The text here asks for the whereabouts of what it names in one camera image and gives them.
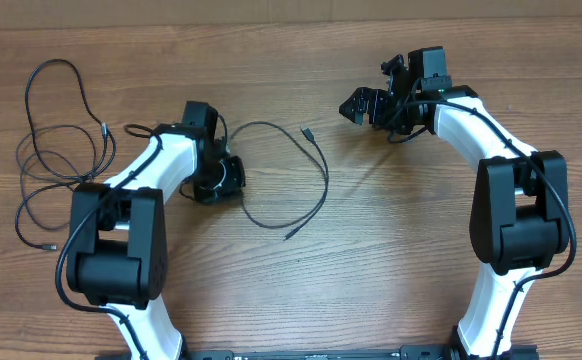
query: background wall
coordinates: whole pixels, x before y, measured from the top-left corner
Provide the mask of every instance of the background wall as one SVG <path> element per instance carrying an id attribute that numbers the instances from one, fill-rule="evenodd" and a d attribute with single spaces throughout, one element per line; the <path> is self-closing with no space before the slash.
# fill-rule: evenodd
<path id="1" fill-rule="evenodd" d="M 0 0 L 0 29 L 582 16 L 582 0 Z"/>

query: table surface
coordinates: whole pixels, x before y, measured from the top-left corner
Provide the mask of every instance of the table surface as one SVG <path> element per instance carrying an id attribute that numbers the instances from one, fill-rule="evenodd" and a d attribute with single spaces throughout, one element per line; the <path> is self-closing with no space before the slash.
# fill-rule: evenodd
<path id="1" fill-rule="evenodd" d="M 324 150 L 329 197 L 290 241 L 282 241 L 285 230 L 250 223 L 235 204 L 204 207 L 179 196 L 167 204 L 164 299 L 193 350 L 444 342 L 467 309 L 478 268 L 468 237 L 475 175 L 437 137 L 390 146 L 386 133 L 338 114 L 355 88 L 385 87 L 382 61 L 436 45 L 446 49 L 455 84 L 475 89 L 522 141 L 568 161 L 577 260 L 564 276 L 534 285 L 513 338 L 538 344 L 546 358 L 582 358 L 582 18 L 563 18 L 0 32 L 0 359 L 125 349 L 108 317 L 60 302 L 57 253 L 24 246 L 13 230 L 21 201 L 14 149 L 29 131 L 25 83 L 51 58 L 76 64 L 91 109 L 117 136 L 105 175 L 146 146 L 124 135 L 123 124 L 179 121 L 188 100 L 212 104 L 230 130 L 266 120 L 302 139 L 299 127 L 309 126 Z M 66 67 L 40 74 L 31 107 L 36 126 L 98 133 Z M 90 149 L 76 133 L 40 141 L 86 169 Z M 321 196 L 319 172 L 281 134 L 249 128 L 231 147 L 244 160 L 247 206 L 259 219 L 293 219 Z M 32 207 L 45 223 L 61 224 L 70 193 L 41 195 Z M 67 235 L 28 217 L 23 231 L 35 242 L 62 244 Z"/>

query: wood grain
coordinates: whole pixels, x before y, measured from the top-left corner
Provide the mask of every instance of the wood grain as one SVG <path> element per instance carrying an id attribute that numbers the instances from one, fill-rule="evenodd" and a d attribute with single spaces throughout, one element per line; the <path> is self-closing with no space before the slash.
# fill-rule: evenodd
<path id="1" fill-rule="evenodd" d="M 108 318 L 59 301 L 56 254 L 25 247 L 13 231 L 20 202 L 13 151 L 28 131 L 24 85 L 39 63 L 57 57 L 77 65 L 92 110 L 117 135 L 108 175 L 145 146 L 125 136 L 123 124 L 176 122 L 187 100 L 211 103 L 230 128 L 267 120 L 301 139 L 299 126 L 310 126 L 324 150 L 328 200 L 291 241 L 282 241 L 284 230 L 255 227 L 232 204 L 180 197 L 167 204 L 164 297 L 194 350 L 445 341 L 477 272 L 468 239 L 474 174 L 435 137 L 389 146 L 386 134 L 337 111 L 356 87 L 384 87 L 382 61 L 434 45 L 446 48 L 454 82 L 474 88 L 512 133 L 568 161 L 578 258 L 564 276 L 534 285 L 513 337 L 538 344 L 548 359 L 582 359 L 582 18 L 0 32 L 0 359 L 88 359 L 125 349 Z M 67 68 L 40 74 L 31 105 L 38 126 L 81 124 L 97 134 Z M 75 133 L 41 143 L 88 165 L 86 140 Z M 244 159 L 248 206 L 260 219 L 292 219 L 320 197 L 319 173 L 281 135 L 249 128 L 231 146 Z M 58 190 L 33 208 L 59 224 L 69 200 Z M 24 223 L 36 242 L 66 239 L 66 231 Z"/>

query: wooden tabletop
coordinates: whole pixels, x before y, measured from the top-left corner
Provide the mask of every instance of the wooden tabletop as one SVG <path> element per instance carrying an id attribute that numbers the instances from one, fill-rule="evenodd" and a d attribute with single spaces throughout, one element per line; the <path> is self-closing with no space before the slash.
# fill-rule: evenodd
<path id="1" fill-rule="evenodd" d="M 0 359 L 88 359 L 126 347 L 108 317 L 61 303 L 53 284 L 58 254 L 26 247 L 14 233 L 21 201 L 14 149 L 29 131 L 24 88 L 51 58 L 76 64 L 91 109 L 118 140 L 100 181 L 146 146 L 123 124 L 179 121 L 188 100 L 209 102 L 229 130 L 272 121 L 306 143 L 299 127 L 309 126 L 324 150 L 329 197 L 290 241 L 282 241 L 285 230 L 253 225 L 235 204 L 169 200 L 164 298 L 192 349 L 446 341 L 478 269 L 468 237 L 475 175 L 437 137 L 391 146 L 386 133 L 338 114 L 355 88 L 386 86 L 382 61 L 436 45 L 446 49 L 454 84 L 476 90 L 522 141 L 567 159 L 576 263 L 533 286 L 513 338 L 539 345 L 545 358 L 582 359 L 582 18 L 0 32 Z M 31 107 L 38 127 L 79 124 L 98 134 L 66 67 L 40 74 Z M 91 150 L 80 135 L 40 141 L 86 170 Z M 244 160 L 247 206 L 259 219 L 293 219 L 320 198 L 319 172 L 281 134 L 249 128 L 231 148 Z M 38 186 L 28 182 L 27 190 Z M 32 207 L 45 223 L 61 224 L 70 193 L 49 192 Z M 49 233 L 22 221 L 32 241 L 66 239 L 66 229 Z M 553 266 L 564 259 L 556 256 Z"/>

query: wooden table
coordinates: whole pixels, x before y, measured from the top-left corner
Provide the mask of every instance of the wooden table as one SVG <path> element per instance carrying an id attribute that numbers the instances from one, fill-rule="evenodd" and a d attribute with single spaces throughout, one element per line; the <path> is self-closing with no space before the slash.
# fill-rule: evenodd
<path id="1" fill-rule="evenodd" d="M 435 45 L 445 47 L 455 84 L 475 89 L 522 141 L 558 149 L 568 161 L 578 257 L 564 276 L 534 285 L 513 338 L 538 344 L 546 358 L 582 359 L 582 18 L 0 32 L 0 359 L 88 359 L 125 349 L 106 316 L 59 301 L 57 253 L 24 246 L 13 230 L 21 200 L 14 148 L 29 131 L 24 86 L 39 63 L 58 57 L 77 65 L 92 110 L 117 135 L 107 176 L 146 146 L 124 135 L 123 124 L 179 121 L 187 100 L 209 102 L 232 129 L 267 120 L 302 139 L 299 126 L 310 126 L 324 149 L 328 200 L 290 241 L 282 241 L 285 230 L 257 228 L 233 204 L 204 207 L 176 196 L 167 204 L 164 298 L 192 349 L 444 342 L 477 272 L 468 238 L 475 175 L 436 137 L 390 146 L 386 133 L 337 110 L 355 88 L 385 86 L 382 61 Z M 40 74 L 31 106 L 37 126 L 98 132 L 68 68 Z M 90 149 L 75 133 L 41 143 L 86 168 Z M 319 173 L 279 133 L 254 127 L 231 145 L 244 159 L 247 203 L 260 219 L 292 219 L 320 197 Z M 66 190 L 33 203 L 48 224 L 66 221 L 69 207 Z M 66 230 L 23 223 L 36 242 L 66 239 Z"/>

